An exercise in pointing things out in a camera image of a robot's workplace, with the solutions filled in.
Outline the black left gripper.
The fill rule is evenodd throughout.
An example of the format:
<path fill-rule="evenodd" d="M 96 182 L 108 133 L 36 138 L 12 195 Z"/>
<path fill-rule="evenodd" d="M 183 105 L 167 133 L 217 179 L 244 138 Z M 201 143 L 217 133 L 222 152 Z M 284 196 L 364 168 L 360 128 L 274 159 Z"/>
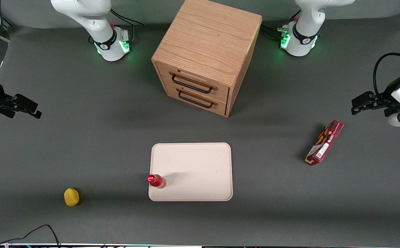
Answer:
<path fill-rule="evenodd" d="M 400 115 L 400 102 L 398 102 L 391 94 L 400 86 L 400 77 L 389 83 L 383 92 L 378 91 L 376 75 L 374 75 L 374 90 L 376 97 L 372 91 L 362 93 L 358 98 L 351 101 L 351 114 L 356 115 L 362 111 L 371 110 L 377 103 L 378 108 L 384 108 L 385 117 L 390 117 L 392 114 Z"/>

